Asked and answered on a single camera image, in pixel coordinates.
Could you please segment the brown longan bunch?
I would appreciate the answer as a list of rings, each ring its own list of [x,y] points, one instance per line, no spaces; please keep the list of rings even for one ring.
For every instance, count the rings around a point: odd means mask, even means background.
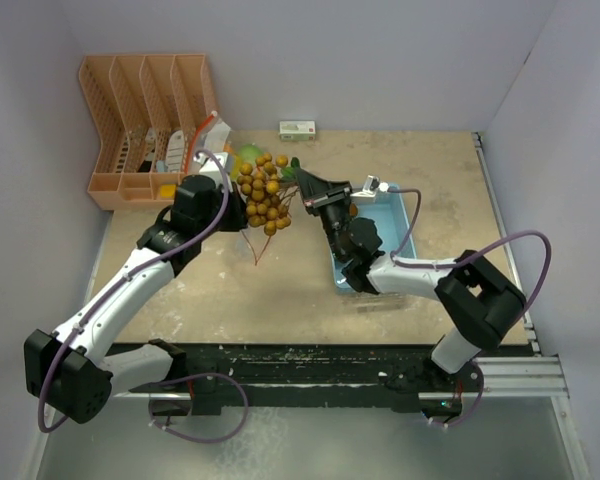
[[[246,201],[248,225],[261,228],[268,237],[291,225],[290,206],[299,193],[297,157],[273,157],[266,152],[239,169],[237,186]]]

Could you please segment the clear orange zip bag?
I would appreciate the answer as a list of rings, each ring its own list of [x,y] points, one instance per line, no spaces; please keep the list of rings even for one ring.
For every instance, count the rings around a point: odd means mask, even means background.
[[[197,166],[193,163],[193,156],[201,149],[216,152],[228,152],[229,147],[239,148],[247,143],[240,143],[232,128],[213,110],[202,124],[196,129],[192,140],[188,144],[187,153],[183,159],[183,172],[187,175],[196,175]],[[216,183],[221,182],[221,176],[211,176]]]

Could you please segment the green cabbage back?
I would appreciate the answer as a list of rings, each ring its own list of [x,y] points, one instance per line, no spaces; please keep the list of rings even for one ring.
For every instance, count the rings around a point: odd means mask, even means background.
[[[240,175],[242,165],[245,163],[254,165],[256,160],[264,154],[264,151],[255,144],[246,144],[239,148],[229,147],[228,153],[233,158],[230,178],[232,181],[235,181]]]

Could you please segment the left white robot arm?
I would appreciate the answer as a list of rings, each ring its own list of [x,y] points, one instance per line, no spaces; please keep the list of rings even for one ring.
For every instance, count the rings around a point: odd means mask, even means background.
[[[53,430],[45,421],[47,406],[84,424],[120,391],[182,387],[186,354],[168,342],[154,339],[124,354],[109,350],[143,306],[201,253],[204,239],[245,228],[243,206],[228,176],[185,177],[173,204],[159,212],[106,286],[52,332],[35,330],[25,340],[26,387],[39,400],[42,432]]]

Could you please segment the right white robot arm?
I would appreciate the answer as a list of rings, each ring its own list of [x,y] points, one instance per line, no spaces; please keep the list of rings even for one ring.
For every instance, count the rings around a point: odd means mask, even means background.
[[[399,248],[384,250],[376,222],[351,208],[358,201],[375,203],[398,195],[400,189],[375,176],[360,190],[302,168],[295,169],[294,176],[305,210],[321,220],[342,283],[358,293],[407,294],[443,306],[453,326],[425,366],[432,389],[449,390],[459,381],[461,368],[480,352],[498,347],[522,315],[524,294],[476,251],[425,260],[403,258]]]

